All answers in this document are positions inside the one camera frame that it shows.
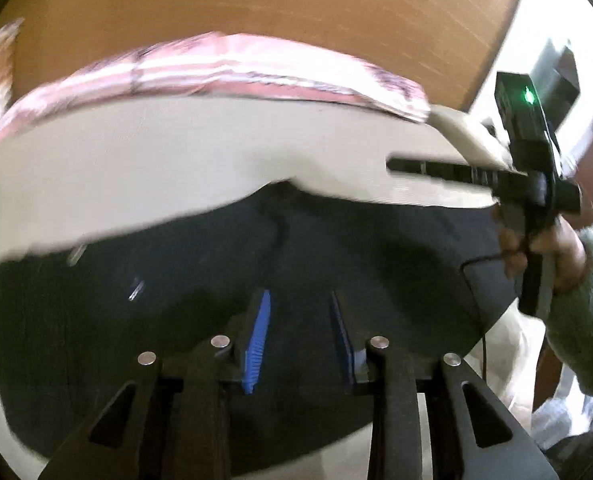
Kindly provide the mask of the person's right hand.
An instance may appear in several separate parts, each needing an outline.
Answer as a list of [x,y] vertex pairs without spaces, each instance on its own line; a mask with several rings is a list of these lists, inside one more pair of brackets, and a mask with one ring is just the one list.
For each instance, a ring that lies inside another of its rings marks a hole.
[[[507,278],[515,278],[528,266],[528,257],[521,250],[525,242],[520,234],[505,226],[501,208],[496,207],[494,214],[501,227],[498,231],[498,243],[505,255],[505,274]],[[559,216],[550,228],[537,234],[531,240],[529,248],[533,254],[551,257],[553,260],[555,292],[566,292],[581,283],[589,260],[580,237],[565,218]]]

